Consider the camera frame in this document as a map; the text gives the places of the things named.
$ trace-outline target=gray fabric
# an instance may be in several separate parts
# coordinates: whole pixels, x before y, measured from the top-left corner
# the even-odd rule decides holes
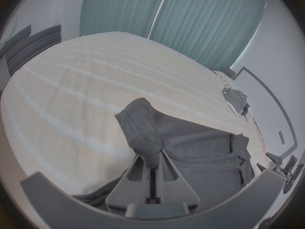
[[[115,115],[128,145],[151,168],[163,148],[200,197],[198,210],[211,208],[254,178],[249,139],[165,115],[136,99]]]
[[[232,88],[224,88],[222,90],[224,98],[229,102],[236,110],[237,113],[242,113],[243,108],[247,104],[247,97],[239,90]]]

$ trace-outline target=curtain fold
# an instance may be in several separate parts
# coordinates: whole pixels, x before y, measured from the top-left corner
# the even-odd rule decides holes
[[[80,36],[123,31],[148,37],[162,0],[83,0]]]
[[[221,70],[249,43],[264,7],[264,0],[164,0],[150,39]]]

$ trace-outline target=curtain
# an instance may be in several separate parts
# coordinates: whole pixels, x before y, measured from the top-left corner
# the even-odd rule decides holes
[[[80,36],[123,31],[148,37],[162,0],[83,0]]]
[[[249,43],[264,7],[264,0],[164,0],[150,39],[221,70]]]

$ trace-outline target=bed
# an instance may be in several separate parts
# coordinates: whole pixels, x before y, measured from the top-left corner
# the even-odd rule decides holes
[[[145,97],[158,111],[250,139],[268,167],[254,123],[227,105],[224,81],[194,60],[124,32],[82,36],[40,53],[16,71],[0,102],[4,129],[20,166],[41,171],[68,194],[90,193],[119,177],[135,153],[115,114]]]

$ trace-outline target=mattress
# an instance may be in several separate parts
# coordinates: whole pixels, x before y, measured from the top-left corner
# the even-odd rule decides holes
[[[48,48],[18,70],[1,97],[5,132],[27,175],[41,171],[68,194],[119,177],[135,153],[115,118],[144,97],[158,111],[249,138],[268,167],[253,124],[227,105],[223,81],[194,60],[124,32],[82,36]]]

